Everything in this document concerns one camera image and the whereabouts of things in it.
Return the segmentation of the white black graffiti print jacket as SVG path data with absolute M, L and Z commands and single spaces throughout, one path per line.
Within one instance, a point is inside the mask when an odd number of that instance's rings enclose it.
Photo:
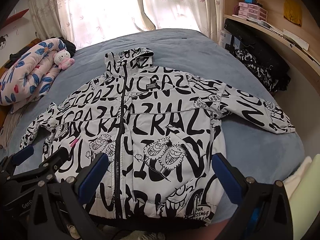
M 275 134 L 295 127 L 275 103 L 219 80 L 155 66 L 152 57 L 148 48 L 107 53 L 106 72 L 51 103 L 27 127 L 20 147 L 48 130 L 43 157 L 61 147 L 69 152 L 60 179 L 106 154 L 110 164 L 92 215 L 210 224 L 223 195 L 211 164 L 214 154 L 226 152 L 222 118 L 236 114 Z

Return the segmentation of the black white patterned clothes pile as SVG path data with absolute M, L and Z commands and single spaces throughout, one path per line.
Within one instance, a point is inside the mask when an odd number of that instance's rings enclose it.
M 291 81 L 289 65 L 249 26 L 226 19 L 224 28 L 231 34 L 226 49 L 238 59 L 272 95 L 286 91 Z

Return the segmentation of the white fluffy cloth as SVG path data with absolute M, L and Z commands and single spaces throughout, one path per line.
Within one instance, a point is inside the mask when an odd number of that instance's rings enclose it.
M 307 156 L 284 180 L 293 223 L 293 239 L 302 239 L 319 214 L 319 154 Z

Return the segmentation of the grey-blue fleece bed blanket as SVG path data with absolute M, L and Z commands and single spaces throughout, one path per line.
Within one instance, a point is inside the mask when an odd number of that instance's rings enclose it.
M 191 73 L 206 80 L 219 80 L 277 105 L 270 93 L 242 63 L 197 31 L 164 29 L 132 34 L 77 51 L 75 64 L 58 75 L 44 98 L 27 108 L 12 134 L 7 149 L 1 150 L 1 156 L 11 155 L 21 149 L 21 138 L 27 127 L 45 112 L 51 103 L 62 103 L 82 85 L 103 75 L 106 72 L 107 53 L 117 54 L 135 48 L 152 50 L 152 62 L 155 66 Z M 275 180 L 285 179 L 303 160 L 303 145 L 295 131 L 275 134 L 236 114 L 224 116 L 221 128 L 226 146 L 223 155 L 244 175 L 253 176 L 259 182 L 272 183 Z M 34 155 L 20 165 L 17 172 L 36 168 L 46 159 L 43 157 L 43 145 L 49 135 L 49 131 L 45 128 L 39 130 L 31 143 Z M 211 223 L 230 218 L 235 208 L 223 192 Z M 134 216 L 129 219 L 148 218 Z M 155 218 L 156 221 L 163 219 L 167 218 Z

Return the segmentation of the hello kitty plush toy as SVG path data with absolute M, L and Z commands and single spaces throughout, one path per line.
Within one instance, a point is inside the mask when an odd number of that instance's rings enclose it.
M 53 55 L 54 64 L 58 66 L 59 70 L 66 70 L 75 63 L 67 50 L 61 50 Z

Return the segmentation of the black knit garment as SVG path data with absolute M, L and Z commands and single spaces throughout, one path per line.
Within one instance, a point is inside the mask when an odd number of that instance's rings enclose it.
M 59 39 L 65 44 L 66 50 L 70 53 L 70 56 L 73 57 L 76 52 L 75 44 L 68 40 L 65 40 L 63 37 L 59 37 Z

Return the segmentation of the left floral sheer curtain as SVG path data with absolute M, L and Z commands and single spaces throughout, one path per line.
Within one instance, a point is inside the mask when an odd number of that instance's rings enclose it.
M 84 47 L 75 36 L 72 20 L 71 0 L 27 0 L 31 19 L 41 40 L 63 37 L 75 44 L 76 49 Z

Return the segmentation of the floral sheer curtain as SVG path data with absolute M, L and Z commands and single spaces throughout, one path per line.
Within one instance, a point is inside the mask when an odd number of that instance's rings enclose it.
M 140 31 L 193 29 L 220 43 L 224 0 L 137 0 L 137 6 Z
M 31 19 L 41 40 L 63 37 L 75 44 L 76 49 L 84 47 L 75 36 L 72 20 L 71 0 L 27 0 Z

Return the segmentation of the papers on shelf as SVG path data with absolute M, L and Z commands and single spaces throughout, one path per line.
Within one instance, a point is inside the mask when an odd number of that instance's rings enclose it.
M 291 42 L 292 44 L 294 44 L 295 46 L 297 46 L 301 50 L 308 51 L 308 49 L 309 49 L 308 42 L 304 41 L 303 39 L 301 39 L 300 37 L 298 37 L 297 35 L 291 33 L 290 31 L 288 31 L 286 29 L 280 30 L 277 27 L 274 27 L 273 25 L 267 23 L 266 21 L 257 20 L 252 17 L 248 17 L 247 20 L 249 22 L 258 24 L 261 27 L 264 27 L 265 29 L 268 29 L 268 30 L 276 33 L 278 36 L 288 40 L 289 42 Z

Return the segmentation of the white cardboard box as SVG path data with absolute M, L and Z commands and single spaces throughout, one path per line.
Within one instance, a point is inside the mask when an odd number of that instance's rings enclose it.
M 220 34 L 218 35 L 218 38 L 219 38 L 219 45 L 222 48 L 229 50 L 231 45 L 232 35 L 226 30 L 221 30 Z

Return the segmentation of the yellow cloth on shelf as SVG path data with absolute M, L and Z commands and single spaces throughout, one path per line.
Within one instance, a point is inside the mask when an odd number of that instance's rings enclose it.
M 302 8 L 294 0 L 285 0 L 283 6 L 284 18 L 291 23 L 301 27 L 302 26 Z

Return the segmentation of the pink mini drawer box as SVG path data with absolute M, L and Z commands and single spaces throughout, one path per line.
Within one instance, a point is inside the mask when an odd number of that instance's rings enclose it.
M 268 12 L 256 4 L 239 2 L 238 16 L 242 18 L 254 18 L 256 20 L 267 21 Z

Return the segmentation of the right floral sheer curtain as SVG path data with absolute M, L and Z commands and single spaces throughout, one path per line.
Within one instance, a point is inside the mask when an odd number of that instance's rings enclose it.
M 137 6 L 140 31 L 193 29 L 220 43 L 224 0 L 137 0 Z

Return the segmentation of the cartoon face wall sticker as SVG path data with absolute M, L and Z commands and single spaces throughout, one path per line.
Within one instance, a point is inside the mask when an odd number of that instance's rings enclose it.
M 6 46 L 7 38 L 8 38 L 8 35 L 7 35 L 7 34 L 2 35 L 2 36 L 0 37 L 0 50 L 2 50 L 2 49 Z

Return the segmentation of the red wall shelf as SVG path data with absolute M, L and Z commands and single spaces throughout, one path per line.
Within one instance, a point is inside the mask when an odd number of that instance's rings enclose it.
M 19 20 L 20 18 L 22 18 L 27 12 L 29 11 L 29 9 L 25 9 L 25 10 L 22 10 L 10 17 L 8 17 L 5 22 L 3 23 L 2 27 L 6 27 L 7 25 L 11 24 L 12 22 L 16 21 L 16 20 Z

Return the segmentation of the wooden wall shelf unit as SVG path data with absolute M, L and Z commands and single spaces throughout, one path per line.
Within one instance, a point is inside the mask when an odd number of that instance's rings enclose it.
M 278 54 L 289 61 L 319 92 L 319 26 L 310 11 L 301 0 L 296 1 L 302 9 L 302 26 L 299 27 L 283 16 L 285 0 L 259 0 L 268 11 L 267 22 L 280 30 L 288 30 L 309 44 L 308 53 L 304 53 L 278 34 L 243 18 L 236 17 L 234 8 L 243 0 L 224 0 L 224 17 L 250 26 L 259 31 L 263 39 Z

